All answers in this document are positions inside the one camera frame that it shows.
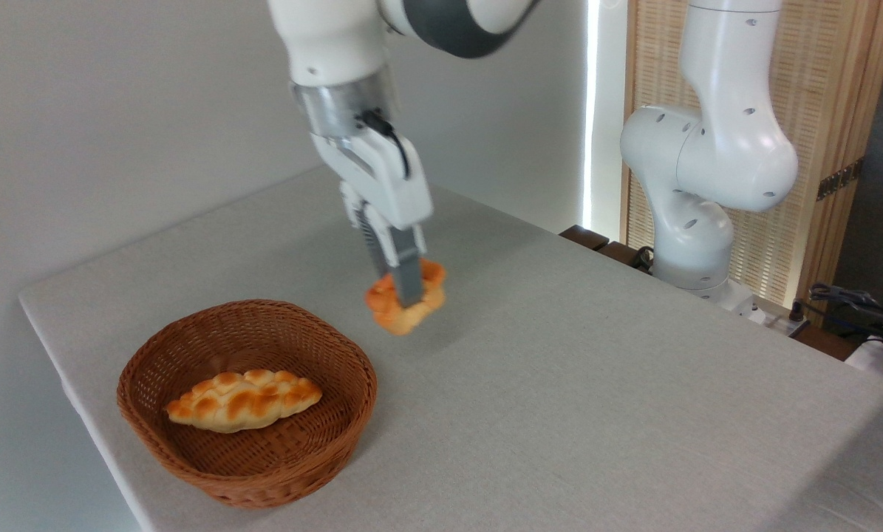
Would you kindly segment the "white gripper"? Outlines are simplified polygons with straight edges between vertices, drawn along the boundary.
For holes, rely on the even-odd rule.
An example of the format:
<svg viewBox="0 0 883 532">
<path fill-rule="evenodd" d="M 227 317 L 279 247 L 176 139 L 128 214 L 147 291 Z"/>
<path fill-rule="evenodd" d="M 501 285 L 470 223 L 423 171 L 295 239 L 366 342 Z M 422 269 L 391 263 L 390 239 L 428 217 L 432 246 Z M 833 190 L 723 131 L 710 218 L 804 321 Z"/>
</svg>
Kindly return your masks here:
<svg viewBox="0 0 883 532">
<path fill-rule="evenodd" d="M 418 223 L 432 215 L 432 199 L 414 145 L 403 135 L 384 136 L 373 130 L 310 138 L 323 161 L 343 179 L 339 191 L 344 212 L 364 237 L 377 279 L 390 273 L 404 309 L 420 303 L 420 259 L 426 245 Z M 378 212 L 391 223 L 381 229 L 381 242 L 369 216 Z"/>
</svg>

